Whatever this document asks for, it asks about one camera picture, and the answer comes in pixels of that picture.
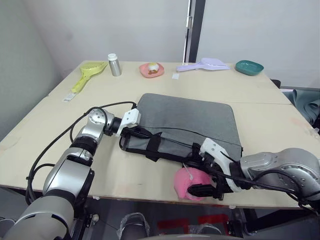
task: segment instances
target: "silver bottle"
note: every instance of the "silver bottle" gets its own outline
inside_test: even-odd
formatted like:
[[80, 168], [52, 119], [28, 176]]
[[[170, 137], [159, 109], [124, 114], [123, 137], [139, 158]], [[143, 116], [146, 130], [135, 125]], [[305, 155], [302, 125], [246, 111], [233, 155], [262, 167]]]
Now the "silver bottle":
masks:
[[108, 60], [112, 75], [115, 77], [120, 76], [121, 69], [117, 55], [115, 53], [108, 54]]

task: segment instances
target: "white label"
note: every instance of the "white label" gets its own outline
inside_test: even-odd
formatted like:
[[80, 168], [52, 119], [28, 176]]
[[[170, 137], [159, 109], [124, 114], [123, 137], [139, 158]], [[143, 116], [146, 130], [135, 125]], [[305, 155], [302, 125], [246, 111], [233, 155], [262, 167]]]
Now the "white label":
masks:
[[172, 74], [172, 79], [179, 79], [179, 73]]
[[69, 92], [67, 96], [62, 100], [63, 102], [70, 102], [77, 94], [74, 92]]

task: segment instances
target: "floor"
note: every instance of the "floor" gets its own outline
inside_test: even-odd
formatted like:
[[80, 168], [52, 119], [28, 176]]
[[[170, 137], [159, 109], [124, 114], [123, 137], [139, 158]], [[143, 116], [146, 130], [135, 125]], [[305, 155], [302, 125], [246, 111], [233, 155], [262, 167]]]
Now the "floor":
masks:
[[[229, 208], [201, 206], [201, 205], [180, 205], [155, 202], [136, 202], [111, 199], [90, 199], [89, 209], [92, 213], [98, 213], [100, 220], [87, 230], [85, 240], [117, 240], [117, 229], [120, 227], [121, 219], [130, 213], [140, 212], [148, 221], [153, 236], [163, 233], [159, 230], [159, 221], [188, 218], [191, 225], [198, 224], [198, 216], [226, 214], [229, 219], [232, 217]], [[257, 210], [257, 215], [263, 216], [270, 213], [269, 210]], [[223, 225], [216, 225], [224, 231]], [[171, 234], [183, 233], [182, 228], [175, 228], [166, 231]], [[254, 236], [246, 236], [250, 240], [318, 240], [320, 239], [319, 223], [315, 219], [306, 219], [279, 228], [273, 228], [258, 232]]]

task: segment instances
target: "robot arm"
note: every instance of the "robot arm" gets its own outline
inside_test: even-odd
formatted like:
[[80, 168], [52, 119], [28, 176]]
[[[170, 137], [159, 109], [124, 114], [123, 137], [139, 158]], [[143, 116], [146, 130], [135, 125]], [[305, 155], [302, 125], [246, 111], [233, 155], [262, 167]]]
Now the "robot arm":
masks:
[[[47, 176], [43, 196], [32, 202], [4, 239], [71, 239], [69, 229], [73, 223], [74, 209], [88, 196], [95, 174], [91, 164], [103, 134], [118, 136], [139, 120], [140, 113], [136, 108], [126, 112], [123, 119], [102, 109], [93, 109], [87, 124]], [[310, 152], [289, 148], [278, 153], [262, 152], [245, 156], [239, 162], [233, 162], [225, 149], [207, 138], [199, 154], [203, 166], [217, 183], [216, 187], [210, 185], [210, 196], [221, 199], [224, 193], [273, 186], [292, 192], [300, 191], [305, 203], [318, 209], [320, 166], [318, 159]], [[203, 189], [193, 185], [188, 191], [202, 197], [203, 191], [197, 191], [199, 188]]]
[[[207, 193], [209, 189], [214, 198], [222, 200], [224, 193], [250, 188], [285, 190], [299, 205], [309, 204], [320, 211], [320, 164], [306, 150], [287, 148], [277, 153], [260, 152], [234, 162], [223, 147], [206, 138], [199, 154], [205, 168], [216, 179], [216, 187], [207, 186]], [[188, 191], [203, 197], [198, 189], [203, 190], [204, 186], [193, 185]]]
[[48, 174], [43, 196], [36, 199], [6, 234], [5, 240], [71, 239], [74, 209], [86, 200], [95, 172], [93, 157], [104, 134], [111, 136], [140, 120], [137, 109], [125, 113], [125, 120], [102, 109], [93, 109], [87, 124]]

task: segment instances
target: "teal bowl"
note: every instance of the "teal bowl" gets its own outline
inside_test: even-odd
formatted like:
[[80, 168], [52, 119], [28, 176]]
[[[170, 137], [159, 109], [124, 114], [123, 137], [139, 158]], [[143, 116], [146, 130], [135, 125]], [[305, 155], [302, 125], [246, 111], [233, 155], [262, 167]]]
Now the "teal bowl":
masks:
[[263, 69], [264, 66], [262, 66], [261, 64], [248, 60], [238, 61], [235, 65], [235, 70], [249, 76], [255, 76], [261, 73]]

